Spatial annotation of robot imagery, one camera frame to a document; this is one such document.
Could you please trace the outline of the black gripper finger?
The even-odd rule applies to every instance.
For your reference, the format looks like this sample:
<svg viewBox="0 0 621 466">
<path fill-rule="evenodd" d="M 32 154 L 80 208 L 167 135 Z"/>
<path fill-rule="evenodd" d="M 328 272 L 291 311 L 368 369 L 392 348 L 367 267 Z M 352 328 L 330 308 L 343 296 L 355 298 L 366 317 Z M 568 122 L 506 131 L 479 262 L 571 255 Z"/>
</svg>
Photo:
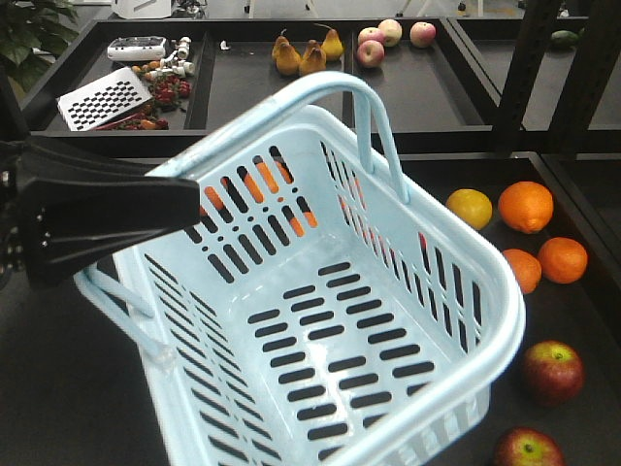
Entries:
<svg viewBox="0 0 621 466">
<path fill-rule="evenodd" d="M 1 142 L 1 168 L 54 180 L 112 180 L 141 177 L 151 166 L 109 158 L 53 138 L 29 137 Z"/>
<path fill-rule="evenodd" d="M 199 221 L 199 185 L 161 177 L 103 181 L 33 177 L 18 187 L 14 264 L 34 287 Z"/>
</svg>

